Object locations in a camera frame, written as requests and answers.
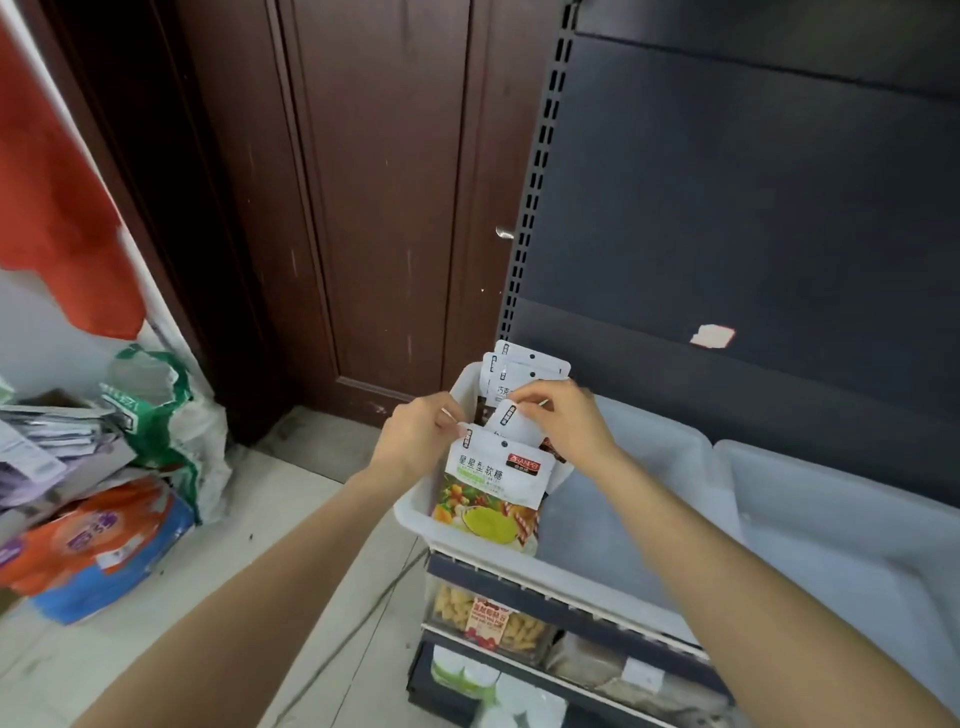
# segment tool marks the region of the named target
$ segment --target red cloth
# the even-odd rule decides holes
[[[75,327],[135,339],[146,310],[119,226],[0,24],[0,267],[36,271]]]

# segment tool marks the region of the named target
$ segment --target price tag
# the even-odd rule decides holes
[[[649,692],[660,692],[664,677],[666,677],[666,672],[663,670],[628,657],[620,679]]]

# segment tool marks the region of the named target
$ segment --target white plastic bin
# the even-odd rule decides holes
[[[472,420],[480,363],[467,366],[451,393]],[[710,443],[697,430],[621,402],[597,398],[617,442],[704,516],[741,539],[732,486],[714,476]],[[443,465],[394,508],[401,525],[432,546],[518,581],[539,586],[601,614],[697,643],[684,619],[647,570],[619,518],[593,483],[574,473],[540,512],[536,557],[484,541],[430,514]]]
[[[715,452],[747,546],[960,716],[960,511],[749,445]]]

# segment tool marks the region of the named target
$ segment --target torn sticker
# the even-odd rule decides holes
[[[734,334],[736,334],[736,331],[729,327],[721,327],[716,324],[703,324],[700,329],[693,334],[690,343],[706,349],[725,349],[733,339]]]

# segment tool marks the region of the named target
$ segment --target red label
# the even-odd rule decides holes
[[[513,453],[507,456],[507,467],[516,468],[530,475],[536,475],[540,472],[540,463],[534,460],[527,460],[527,458],[514,455]]]

